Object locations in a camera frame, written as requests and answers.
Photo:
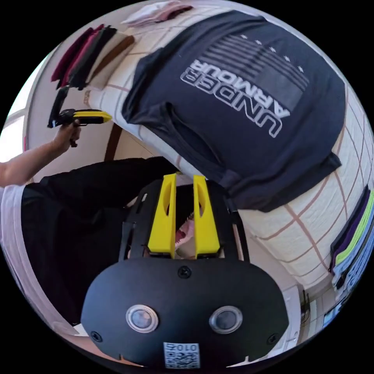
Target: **stack of folded shirts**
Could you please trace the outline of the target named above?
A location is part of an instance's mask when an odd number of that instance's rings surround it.
[[[331,245],[332,283],[337,300],[349,295],[359,281],[374,247],[374,191],[365,188],[350,219]]]
[[[58,81],[56,89],[69,85],[82,90],[90,85],[102,90],[134,42],[132,35],[110,26],[89,28],[65,52],[51,81]]]
[[[181,1],[154,3],[144,6],[121,23],[129,27],[147,26],[173,19],[178,14],[184,13],[192,8],[193,7],[190,5],[182,4]]]

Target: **bed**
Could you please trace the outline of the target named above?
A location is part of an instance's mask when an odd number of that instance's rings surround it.
[[[127,29],[125,33],[135,37],[136,45],[102,91],[86,92],[86,102],[91,108],[108,112],[124,130],[155,148],[190,177],[200,172],[147,128],[126,123],[121,108],[131,89],[139,59],[167,44],[189,25],[231,10],[234,3],[231,4],[230,8],[204,4],[173,20]],[[342,161],[342,167],[307,193],[270,213],[240,211],[246,229],[259,245],[305,289],[330,276],[330,244],[352,213],[364,186],[368,184],[373,188],[374,184],[373,133],[355,93],[347,81],[345,83],[346,119],[333,148]]]

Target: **window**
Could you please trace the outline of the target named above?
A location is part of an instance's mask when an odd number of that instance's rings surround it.
[[[0,162],[7,162],[23,151],[23,120],[24,116],[17,118],[13,123],[3,129],[0,134]]]
[[[19,92],[16,99],[14,100],[14,103],[8,113],[8,117],[17,111],[26,108],[27,99],[30,94],[32,85],[36,79],[36,76],[39,73],[40,68],[42,67],[44,61],[46,60],[46,58],[37,66],[37,68],[33,71],[33,73],[29,76],[29,78],[27,79],[23,87],[21,88],[21,91]]]
[[[47,57],[27,79],[8,113],[7,120],[0,134],[0,162],[7,162],[23,152],[23,121],[25,119],[27,100],[32,85]]]

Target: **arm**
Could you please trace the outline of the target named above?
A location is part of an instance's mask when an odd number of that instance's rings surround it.
[[[70,139],[78,140],[80,127],[61,126],[55,138],[42,146],[30,149],[0,164],[0,187],[23,185],[37,172],[70,148]]]

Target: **sticker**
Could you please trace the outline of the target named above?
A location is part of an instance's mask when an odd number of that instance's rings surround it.
[[[199,344],[164,343],[166,369],[200,369]]]

